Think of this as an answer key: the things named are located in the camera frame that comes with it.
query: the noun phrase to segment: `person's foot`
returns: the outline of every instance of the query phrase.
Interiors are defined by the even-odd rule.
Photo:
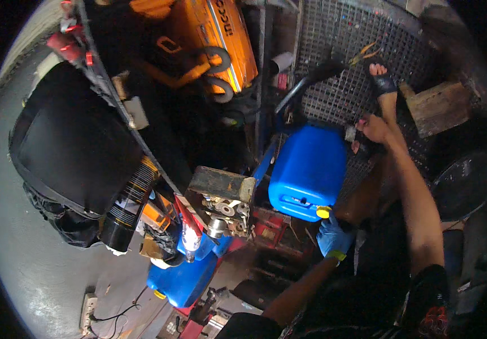
[[[370,74],[374,77],[376,75],[382,75],[387,72],[387,68],[381,64],[370,64]],[[396,122],[396,100],[398,99],[398,92],[385,93],[379,98],[379,106],[383,112],[383,118],[387,122]]]

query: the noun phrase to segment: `power strip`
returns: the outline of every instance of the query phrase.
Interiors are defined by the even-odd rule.
[[[88,293],[84,297],[84,306],[81,309],[80,317],[80,330],[82,335],[88,335],[91,333],[89,327],[91,326],[91,315],[97,307],[97,295],[94,293]]]

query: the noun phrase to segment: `black pouch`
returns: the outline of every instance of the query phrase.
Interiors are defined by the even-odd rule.
[[[94,240],[89,227],[98,222],[91,221],[109,211],[143,156],[115,108],[90,86],[72,65],[58,64],[36,86],[9,139],[31,202],[80,247]],[[84,238],[75,234],[85,230],[91,233]]]

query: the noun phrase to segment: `metal mesh panel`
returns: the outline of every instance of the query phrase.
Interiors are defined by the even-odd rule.
[[[385,2],[382,2],[380,10],[374,10],[357,1],[301,1],[304,5],[303,13],[300,13],[302,27],[295,69],[297,78],[336,55],[342,56],[347,63],[363,46],[374,41],[377,43],[373,51],[380,50],[379,54],[386,61],[396,84],[406,81],[417,88],[433,70],[436,54],[421,39],[420,31],[415,31],[418,29],[416,18],[403,10]],[[362,64],[343,71],[340,78],[310,87],[302,99],[302,108],[311,120],[336,124],[355,124],[363,113],[377,114],[379,110]],[[398,123],[411,156],[425,175],[426,142],[418,138],[408,112],[405,116],[398,112]],[[345,200],[370,169],[367,163],[349,157],[338,202]]]

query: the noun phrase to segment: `sandal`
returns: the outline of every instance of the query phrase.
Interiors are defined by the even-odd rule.
[[[381,75],[371,75],[370,74],[370,64],[381,64],[386,67],[387,71],[385,74]],[[390,67],[383,61],[381,57],[373,56],[367,58],[364,61],[364,70],[366,75],[370,78],[371,83],[375,86],[375,92],[377,98],[385,93],[393,93],[398,91],[398,86],[394,83],[394,80],[390,77]]]

